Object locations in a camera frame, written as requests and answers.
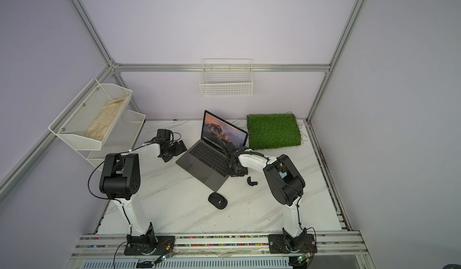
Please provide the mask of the grey laptop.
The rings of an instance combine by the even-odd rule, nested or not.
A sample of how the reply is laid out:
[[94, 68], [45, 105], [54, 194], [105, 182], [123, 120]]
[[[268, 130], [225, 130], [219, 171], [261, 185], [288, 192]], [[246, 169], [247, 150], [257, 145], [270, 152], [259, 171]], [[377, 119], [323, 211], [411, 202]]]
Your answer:
[[246, 145], [249, 134], [223, 118], [204, 111], [198, 140], [176, 164], [217, 192], [229, 177], [229, 152]]

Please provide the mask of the black mouse battery cover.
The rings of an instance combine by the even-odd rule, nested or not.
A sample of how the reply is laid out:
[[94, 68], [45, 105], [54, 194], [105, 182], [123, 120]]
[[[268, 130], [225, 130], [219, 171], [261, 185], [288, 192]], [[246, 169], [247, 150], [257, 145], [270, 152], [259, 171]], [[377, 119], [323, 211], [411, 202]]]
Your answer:
[[253, 186], [257, 186], [258, 185], [258, 182], [257, 181], [253, 181], [251, 177], [247, 177], [247, 184], [251, 187]]

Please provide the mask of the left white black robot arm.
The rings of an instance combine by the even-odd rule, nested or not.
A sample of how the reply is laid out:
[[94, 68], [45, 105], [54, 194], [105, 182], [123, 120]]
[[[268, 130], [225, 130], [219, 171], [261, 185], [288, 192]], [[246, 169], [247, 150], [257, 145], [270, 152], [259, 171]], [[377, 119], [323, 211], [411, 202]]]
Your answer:
[[[154, 153], [164, 162], [187, 151], [184, 142], [148, 141], [143, 145], [121, 153], [109, 153], [104, 161], [96, 166], [87, 181], [89, 193], [102, 200], [109, 200], [116, 204], [127, 225], [127, 247], [136, 249], [143, 254], [154, 251], [163, 242], [158, 241], [152, 223], [147, 219], [137, 193], [140, 189], [141, 172], [138, 150], [153, 147]], [[99, 181], [101, 196], [91, 190], [91, 178], [102, 168]]]

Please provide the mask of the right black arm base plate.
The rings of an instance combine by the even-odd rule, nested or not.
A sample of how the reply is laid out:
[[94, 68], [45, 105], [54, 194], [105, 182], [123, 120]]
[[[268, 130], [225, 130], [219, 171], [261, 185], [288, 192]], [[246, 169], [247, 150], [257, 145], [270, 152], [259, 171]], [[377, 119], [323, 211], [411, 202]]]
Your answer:
[[289, 234], [270, 234], [268, 236], [270, 253], [317, 253], [313, 234], [302, 233], [297, 237]]

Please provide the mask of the black wireless mouse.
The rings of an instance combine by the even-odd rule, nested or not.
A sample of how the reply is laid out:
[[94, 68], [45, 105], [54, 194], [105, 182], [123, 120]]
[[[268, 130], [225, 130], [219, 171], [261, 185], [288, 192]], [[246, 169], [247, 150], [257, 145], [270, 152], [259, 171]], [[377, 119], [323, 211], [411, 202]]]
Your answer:
[[223, 210], [228, 205], [226, 198], [217, 192], [212, 192], [208, 197], [208, 201], [218, 210]]

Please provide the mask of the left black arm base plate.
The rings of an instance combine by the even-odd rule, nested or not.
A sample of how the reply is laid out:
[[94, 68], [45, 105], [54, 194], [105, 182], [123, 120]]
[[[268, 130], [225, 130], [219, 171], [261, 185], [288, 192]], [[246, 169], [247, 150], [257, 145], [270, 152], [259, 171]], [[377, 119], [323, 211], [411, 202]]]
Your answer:
[[173, 251], [175, 236], [156, 236], [152, 240], [150, 237], [127, 237], [127, 246], [124, 250], [125, 256], [160, 256]]

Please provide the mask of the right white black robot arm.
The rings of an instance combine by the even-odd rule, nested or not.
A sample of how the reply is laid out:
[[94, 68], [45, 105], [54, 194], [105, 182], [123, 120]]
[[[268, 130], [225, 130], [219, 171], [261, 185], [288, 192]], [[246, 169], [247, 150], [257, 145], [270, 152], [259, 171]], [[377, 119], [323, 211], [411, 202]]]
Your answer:
[[285, 247], [290, 252], [300, 250], [307, 236], [299, 211], [306, 183], [289, 156], [268, 157], [248, 147], [235, 148], [227, 156], [228, 174], [232, 177], [242, 177], [249, 169], [264, 174], [272, 196], [285, 207], [282, 228]]

